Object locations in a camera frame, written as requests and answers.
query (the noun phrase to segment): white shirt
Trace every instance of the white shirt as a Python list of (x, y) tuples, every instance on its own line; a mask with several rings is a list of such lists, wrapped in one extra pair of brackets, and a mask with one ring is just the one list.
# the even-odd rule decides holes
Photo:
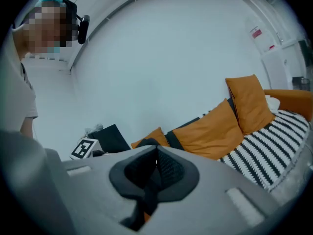
[(36, 118), (35, 98), (9, 29), (0, 50), (0, 129), (20, 131), (25, 118)]

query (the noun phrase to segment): black object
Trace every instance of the black object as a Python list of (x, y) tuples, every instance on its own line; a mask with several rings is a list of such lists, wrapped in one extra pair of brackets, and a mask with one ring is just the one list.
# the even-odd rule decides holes
[(197, 186), (199, 177), (192, 162), (155, 145), (117, 162), (109, 172), (116, 191), (125, 198), (137, 200), (139, 213), (149, 215), (158, 203), (186, 197)]
[(158, 141), (156, 141), (153, 138), (150, 139), (143, 139), (142, 141), (140, 141), (140, 143), (136, 146), (136, 148), (145, 146), (145, 145), (160, 145)]
[(92, 157), (101, 157), (105, 152), (100, 150), (92, 151)]
[(301, 48), (301, 52), (305, 61), (305, 66), (308, 67), (310, 64), (313, 63), (313, 53), (312, 50), (308, 47), (305, 40), (299, 41), (299, 45)]
[[(229, 103), (231, 109), (233, 110), (233, 113), (235, 114), (236, 116), (236, 111), (235, 111), (235, 106), (234, 106), (234, 103), (233, 103), (233, 100), (232, 98), (229, 98), (227, 100), (227, 102)], [(185, 127), (197, 120), (199, 120), (200, 118), (199, 117), (196, 117), (195, 119), (181, 125), (180, 127), (176, 128), (176, 129), (179, 129), (179, 128), (182, 128), (182, 127)], [(170, 146), (172, 148), (175, 148), (175, 149), (179, 149), (179, 150), (184, 150), (184, 148), (182, 147), (181, 143), (179, 142), (178, 138), (175, 136), (174, 132), (173, 131), (169, 131), (166, 135), (165, 135), (168, 143), (170, 144)]]
[(303, 91), (310, 91), (310, 81), (307, 78), (302, 76), (295, 76), (292, 78), (292, 85), (294, 89), (303, 90)]
[(77, 15), (77, 5), (70, 0), (63, 0), (63, 3), (66, 4), (68, 8), (71, 9), (73, 14), (80, 20), (80, 25), (78, 25), (78, 43), (81, 45), (85, 43), (87, 30), (90, 22), (90, 16), (84, 15), (82, 18)]
[(130, 150), (129, 145), (126, 143), (115, 124), (101, 131), (88, 134), (88, 138), (99, 140), (102, 150), (108, 153)]

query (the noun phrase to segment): person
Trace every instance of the person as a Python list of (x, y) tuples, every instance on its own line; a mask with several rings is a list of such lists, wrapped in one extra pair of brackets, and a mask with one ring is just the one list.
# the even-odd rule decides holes
[(62, 0), (38, 0), (19, 27), (10, 27), (0, 51), (0, 129), (33, 137), (36, 95), (21, 60), (29, 52), (59, 52), (77, 39), (77, 28)]

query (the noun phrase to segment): white box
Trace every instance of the white box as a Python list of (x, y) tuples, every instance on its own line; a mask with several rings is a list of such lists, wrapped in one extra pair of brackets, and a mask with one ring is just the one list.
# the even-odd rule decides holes
[(80, 140), (79, 144), (69, 155), (71, 159), (85, 159), (90, 157), (91, 152), (95, 150), (101, 150), (101, 145), (97, 139), (84, 138)]

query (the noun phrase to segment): black pillow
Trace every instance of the black pillow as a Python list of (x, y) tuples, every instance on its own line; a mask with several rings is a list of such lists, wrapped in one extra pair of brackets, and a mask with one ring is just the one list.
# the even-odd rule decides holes
[(136, 148), (139, 148), (145, 145), (160, 145), (160, 144), (155, 139), (149, 138), (149, 139), (143, 139), (142, 141), (140, 141), (140, 143), (136, 146)]
[(101, 157), (103, 154), (105, 154), (104, 151), (100, 151), (100, 150), (95, 150), (95, 151), (92, 151), (92, 157)]
[(227, 102), (229, 103), (230, 108), (233, 110), (235, 116), (237, 117), (233, 99), (232, 99), (232, 98), (229, 98), (229, 99), (227, 100)]
[(116, 153), (131, 149), (115, 124), (88, 134), (88, 138), (99, 140), (101, 148), (105, 152)]

